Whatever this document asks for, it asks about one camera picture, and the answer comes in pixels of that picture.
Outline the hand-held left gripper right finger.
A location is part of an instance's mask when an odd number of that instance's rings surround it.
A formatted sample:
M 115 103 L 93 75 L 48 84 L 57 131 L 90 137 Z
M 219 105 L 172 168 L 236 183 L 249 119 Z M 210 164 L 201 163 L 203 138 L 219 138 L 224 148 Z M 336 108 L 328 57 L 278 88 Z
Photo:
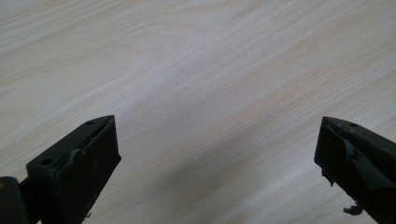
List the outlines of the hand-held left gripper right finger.
M 396 143 L 356 123 L 324 117 L 314 162 L 355 201 L 345 213 L 396 224 Z

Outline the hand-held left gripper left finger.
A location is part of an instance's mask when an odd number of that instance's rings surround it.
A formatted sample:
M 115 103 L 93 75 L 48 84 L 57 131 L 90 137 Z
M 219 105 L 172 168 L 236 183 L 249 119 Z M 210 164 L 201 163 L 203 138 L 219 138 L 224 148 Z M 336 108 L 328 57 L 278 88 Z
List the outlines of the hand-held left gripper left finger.
M 82 224 L 120 161 L 115 117 L 84 122 L 27 163 L 29 219 Z

